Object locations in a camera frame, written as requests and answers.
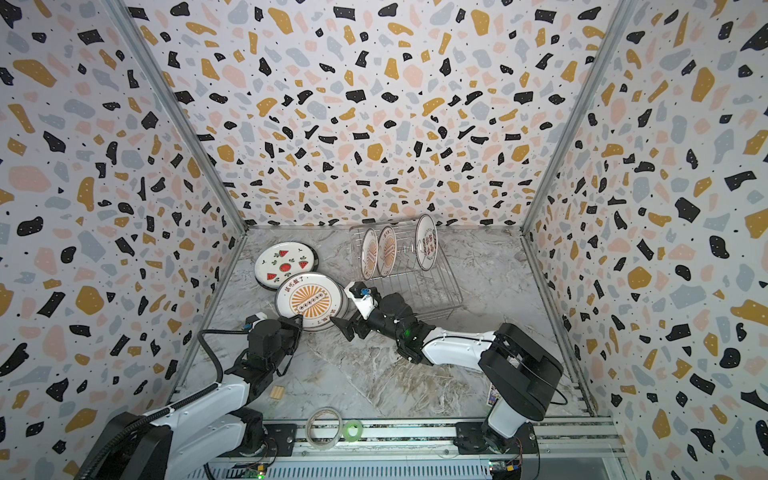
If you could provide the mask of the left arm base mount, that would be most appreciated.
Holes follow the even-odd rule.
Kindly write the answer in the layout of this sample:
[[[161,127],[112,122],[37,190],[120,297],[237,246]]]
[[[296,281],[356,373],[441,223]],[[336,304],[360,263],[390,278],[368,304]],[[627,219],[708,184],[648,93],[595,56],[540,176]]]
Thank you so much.
[[[259,423],[246,428],[241,443],[218,458],[253,459],[289,457],[297,438],[295,423]]]

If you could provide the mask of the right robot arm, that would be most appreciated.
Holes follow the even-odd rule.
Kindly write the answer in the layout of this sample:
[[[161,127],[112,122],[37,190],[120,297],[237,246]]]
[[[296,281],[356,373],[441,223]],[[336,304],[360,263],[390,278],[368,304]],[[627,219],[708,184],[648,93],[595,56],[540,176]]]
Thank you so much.
[[[479,427],[481,439],[461,433],[464,451],[504,453],[527,423],[544,419],[559,393],[562,364],[527,333],[511,323],[483,333],[462,333],[422,321],[399,293],[381,295],[352,282],[344,289],[357,313],[331,322],[352,341],[375,332],[394,341],[397,353],[413,364],[451,365],[483,373],[497,399]]]

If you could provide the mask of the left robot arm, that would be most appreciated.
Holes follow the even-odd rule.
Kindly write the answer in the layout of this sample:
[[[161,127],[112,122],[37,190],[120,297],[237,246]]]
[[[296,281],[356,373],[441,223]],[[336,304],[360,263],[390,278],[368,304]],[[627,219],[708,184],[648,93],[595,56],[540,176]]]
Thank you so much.
[[[217,457],[272,454],[261,412],[250,403],[277,377],[286,374],[303,333],[303,317],[260,318],[252,315],[236,330],[246,348],[224,368],[207,342],[211,330],[198,334],[210,358],[214,381],[165,407],[114,416],[104,427],[80,467],[79,479],[181,479],[208,470]]]

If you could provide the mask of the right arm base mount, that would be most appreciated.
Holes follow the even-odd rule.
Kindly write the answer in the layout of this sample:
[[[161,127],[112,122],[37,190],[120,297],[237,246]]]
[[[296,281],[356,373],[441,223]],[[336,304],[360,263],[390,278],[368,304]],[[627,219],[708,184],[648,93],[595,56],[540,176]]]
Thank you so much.
[[[480,454],[535,454],[538,452],[533,425],[524,423],[509,438],[491,429],[486,422],[458,422],[453,444],[461,455]]]

